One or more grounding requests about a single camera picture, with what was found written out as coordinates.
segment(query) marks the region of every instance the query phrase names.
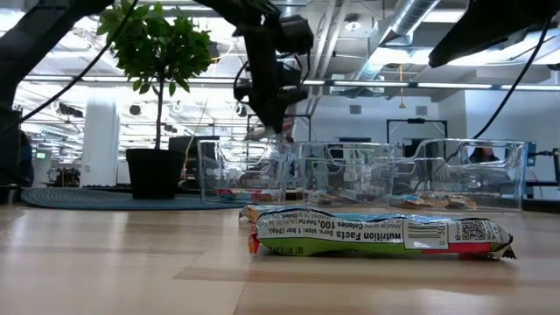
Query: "desk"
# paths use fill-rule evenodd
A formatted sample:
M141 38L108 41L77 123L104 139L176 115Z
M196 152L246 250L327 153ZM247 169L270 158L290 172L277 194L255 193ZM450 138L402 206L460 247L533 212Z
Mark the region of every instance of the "desk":
M251 256L237 210L0 207L1 313L560 313L560 216L490 217L518 261Z

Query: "plastic container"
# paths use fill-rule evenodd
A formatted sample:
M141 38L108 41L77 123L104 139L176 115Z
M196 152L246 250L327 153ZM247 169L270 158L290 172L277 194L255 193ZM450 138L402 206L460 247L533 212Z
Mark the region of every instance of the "plastic container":
M280 143L200 141L201 201L283 203L289 150Z
M396 147L377 143L298 143L304 203L387 207Z
M524 142L445 139L420 143L395 163L391 206L445 211L522 209Z

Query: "ceiling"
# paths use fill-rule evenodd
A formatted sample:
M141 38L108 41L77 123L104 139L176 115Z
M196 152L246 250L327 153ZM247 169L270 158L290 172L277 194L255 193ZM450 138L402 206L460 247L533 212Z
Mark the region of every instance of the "ceiling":
M193 5L192 1L161 1L164 5ZM467 0L442 0L437 7L427 16L414 33L412 47L406 50L404 59L399 61L399 48L381 48L372 52L368 48L368 41L376 23L389 18L394 13L396 0L378 1L349 1L349 0L283 0L275 1L282 8L285 15L300 14L309 20L315 33L315 46L311 51L311 60L322 57L319 64L325 65L323 77L331 78L333 75L344 75L351 78L366 62L377 62L383 65L377 80L385 81L428 81L428 82L470 82L510 84L521 71L522 62L529 56L535 45L533 38L527 38L522 45L511 45L507 49L517 53L515 59L504 59L504 50L493 53L492 66L477 64L485 56L463 60L463 66L442 66L431 69L426 65L427 53L437 43L445 30L460 18L465 10ZM330 21L328 7L334 9ZM220 58L212 64L203 77L235 77L242 63L246 60L246 52L242 38L232 38L235 28L225 20L217 17L211 10L197 6L196 10L189 10L194 16L194 22L200 29L209 30L211 39L218 43ZM338 15L345 17L355 14L355 22L359 27L351 29L348 22L337 23ZM0 8L0 35L9 30L23 13L17 10L2 10ZM34 75L71 76L78 74L98 53L104 45L104 37L96 37L98 27L96 17L86 17L78 22L52 51L45 56L39 65L32 71ZM327 40L323 52L318 52L320 34L327 32ZM550 71L545 66L547 63L560 63L560 37L552 33L547 38L547 43L539 54L535 66L529 70L524 82L538 83L550 77ZM333 41L330 58L326 55L329 43ZM401 67L390 64L402 64ZM87 76L120 76L122 71L116 68L116 60L110 53L106 53ZM321 71L315 77L320 78ZM67 83L62 82L22 82L17 91L15 106L23 111L31 111L50 96L58 92ZM24 125L24 129L34 135L32 138L39 148L55 148L58 158L66 160L78 158L81 151L84 120L60 114L60 104L77 109L85 116L88 98L100 84L82 82L59 98L59 102L34 116ZM152 94L138 95L132 91L131 86L120 86L112 89L117 98L121 121L121 149L131 146L152 146L155 137L155 116L157 97ZM407 89L408 96L427 96L434 102L447 96L448 92L434 89ZM378 96L391 98L400 94L400 89L386 88ZM130 106L138 105L142 109L141 115L132 115ZM243 137L247 118L239 117L235 113L236 102L231 88L227 87L196 87L191 93L178 91L173 97L165 101L163 121L173 125L172 132L166 131L164 141L176 135L221 135L224 137ZM208 127L213 123L218 127Z

